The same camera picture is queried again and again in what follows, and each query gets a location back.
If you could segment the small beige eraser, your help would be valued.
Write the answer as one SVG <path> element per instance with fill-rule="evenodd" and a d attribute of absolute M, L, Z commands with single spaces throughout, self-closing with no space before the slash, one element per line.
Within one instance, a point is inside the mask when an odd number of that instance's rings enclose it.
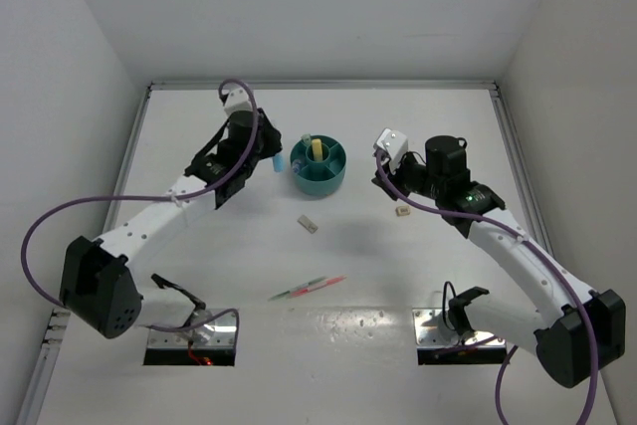
<path fill-rule="evenodd" d="M 397 206 L 395 213 L 397 217 L 407 216 L 410 214 L 410 208 L 408 206 Z"/>

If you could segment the blue highlighter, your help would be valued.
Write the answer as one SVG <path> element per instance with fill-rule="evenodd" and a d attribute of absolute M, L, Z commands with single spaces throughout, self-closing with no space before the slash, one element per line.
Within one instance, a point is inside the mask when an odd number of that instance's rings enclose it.
<path fill-rule="evenodd" d="M 285 170 L 285 160 L 280 154 L 276 154 L 273 157 L 273 168 L 276 173 L 281 173 Z"/>

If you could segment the clear blue glue stick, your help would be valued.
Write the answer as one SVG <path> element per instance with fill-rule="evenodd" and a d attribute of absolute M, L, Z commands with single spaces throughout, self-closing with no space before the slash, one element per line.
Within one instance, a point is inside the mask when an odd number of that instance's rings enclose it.
<path fill-rule="evenodd" d="M 291 167 L 294 174 L 300 174 L 306 167 L 306 163 L 298 158 L 292 162 Z"/>

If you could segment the yellow highlighter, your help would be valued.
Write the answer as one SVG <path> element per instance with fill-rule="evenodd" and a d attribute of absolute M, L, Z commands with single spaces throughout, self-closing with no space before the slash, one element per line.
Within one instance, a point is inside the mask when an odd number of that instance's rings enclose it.
<path fill-rule="evenodd" d="M 311 143 L 311 148 L 312 148 L 312 154 L 313 154 L 313 161 L 323 162 L 324 156 L 323 156 L 323 148 L 322 148 L 321 140 L 318 138 L 313 139 Z"/>

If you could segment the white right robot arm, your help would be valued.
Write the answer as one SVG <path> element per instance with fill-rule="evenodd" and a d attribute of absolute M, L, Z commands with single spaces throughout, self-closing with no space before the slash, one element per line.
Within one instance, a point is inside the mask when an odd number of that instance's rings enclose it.
<path fill-rule="evenodd" d="M 394 200 L 418 194 L 487 253 L 531 300 L 531 309 L 509 306 L 481 287 L 451 299 L 449 329 L 458 336 L 489 331 L 535 355 L 559 385 L 572 388 L 625 351 L 626 306 L 612 290 L 599 293 L 563 268 L 531 238 L 489 186 L 471 177 L 467 142 L 439 135 L 425 143 L 425 161 L 392 130 L 378 140 L 375 183 Z"/>

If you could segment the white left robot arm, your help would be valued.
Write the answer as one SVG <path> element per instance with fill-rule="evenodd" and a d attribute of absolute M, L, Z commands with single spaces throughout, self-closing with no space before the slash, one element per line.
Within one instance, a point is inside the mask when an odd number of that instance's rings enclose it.
<path fill-rule="evenodd" d="M 59 299 L 107 339 L 134 325 L 180 328 L 204 303 L 147 270 L 150 260 L 202 216 L 245 187 L 259 161 L 282 149 L 262 109 L 236 110 L 193 157 L 166 196 L 126 223 L 66 250 Z"/>

